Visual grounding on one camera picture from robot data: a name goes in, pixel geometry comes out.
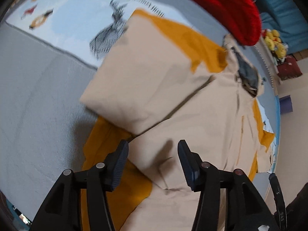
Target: purple object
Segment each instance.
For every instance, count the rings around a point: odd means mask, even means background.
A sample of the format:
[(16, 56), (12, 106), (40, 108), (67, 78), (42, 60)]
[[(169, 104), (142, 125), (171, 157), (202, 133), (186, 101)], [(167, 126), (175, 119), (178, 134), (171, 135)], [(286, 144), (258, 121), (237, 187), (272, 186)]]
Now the purple object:
[(293, 107), (292, 107), (290, 95), (279, 98), (279, 102), (280, 102), (280, 114), (281, 115), (293, 112)]

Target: beige fabric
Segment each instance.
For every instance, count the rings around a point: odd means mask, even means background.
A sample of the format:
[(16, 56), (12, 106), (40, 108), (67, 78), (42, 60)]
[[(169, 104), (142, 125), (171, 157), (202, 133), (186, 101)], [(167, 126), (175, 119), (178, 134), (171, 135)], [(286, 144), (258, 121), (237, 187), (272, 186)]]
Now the beige fabric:
[[(226, 47), (234, 44), (225, 39)], [(177, 144), (185, 139), (192, 152), (218, 169), (250, 172), (255, 153), (258, 170), (267, 171), (263, 162), (265, 147), (258, 139), (252, 104), (254, 98), (237, 79), (238, 63), (228, 53), (228, 67), (215, 80), (167, 119), (130, 142), (130, 161), (154, 182), (153, 190), (127, 219), (122, 231), (190, 230), (199, 193), (186, 185), (177, 155)], [(225, 195), (221, 191), (218, 230), (224, 225)]]
[(164, 119), (210, 77), (149, 19), (132, 16), (80, 101), (135, 135)]

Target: gray bedsheet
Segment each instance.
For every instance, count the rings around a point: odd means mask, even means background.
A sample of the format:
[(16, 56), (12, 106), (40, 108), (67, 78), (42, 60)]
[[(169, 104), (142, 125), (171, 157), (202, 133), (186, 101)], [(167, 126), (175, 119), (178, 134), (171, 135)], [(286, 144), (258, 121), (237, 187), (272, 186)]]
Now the gray bedsheet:
[[(209, 39), (222, 44), (227, 30), (192, 0), (156, 1), (174, 6)], [(270, 81), (254, 48), (243, 53)], [(60, 173), (81, 169), (82, 147), (96, 116), (79, 97), (94, 73), (70, 54), (1, 25), (0, 190), (31, 220)], [(276, 131), (270, 82), (260, 102)]]

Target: yellow stuffed toy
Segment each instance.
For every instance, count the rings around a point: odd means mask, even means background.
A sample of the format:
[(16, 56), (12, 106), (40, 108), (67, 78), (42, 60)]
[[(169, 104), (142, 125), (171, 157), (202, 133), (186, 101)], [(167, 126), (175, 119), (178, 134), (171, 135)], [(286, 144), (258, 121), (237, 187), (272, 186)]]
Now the yellow stuffed toy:
[(272, 34), (273, 34), (274, 37), (280, 37), (279, 32), (275, 29), (272, 30)]
[(275, 53), (278, 58), (284, 58), (287, 55), (287, 51), (283, 44), (277, 43)]
[(264, 38), (264, 42), (267, 45), (267, 47), (270, 49), (270, 51), (275, 50), (275, 43), (268, 36)]
[(274, 42), (277, 42), (277, 43), (282, 43), (281, 39), (279, 37), (276, 37)]
[(269, 39), (271, 39), (271, 40), (274, 39), (274, 35), (273, 35), (273, 33), (270, 32), (270, 31), (267, 31), (267, 32), (266, 32), (266, 36), (267, 36)]

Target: teal fabric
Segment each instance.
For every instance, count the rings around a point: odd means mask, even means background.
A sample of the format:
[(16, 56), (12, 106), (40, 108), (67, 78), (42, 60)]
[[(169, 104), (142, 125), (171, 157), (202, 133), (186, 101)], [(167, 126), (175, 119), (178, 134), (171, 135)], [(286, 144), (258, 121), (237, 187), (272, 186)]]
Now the teal fabric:
[(288, 54), (308, 49), (308, 23), (293, 0), (257, 0), (262, 29), (276, 29), (289, 45)]

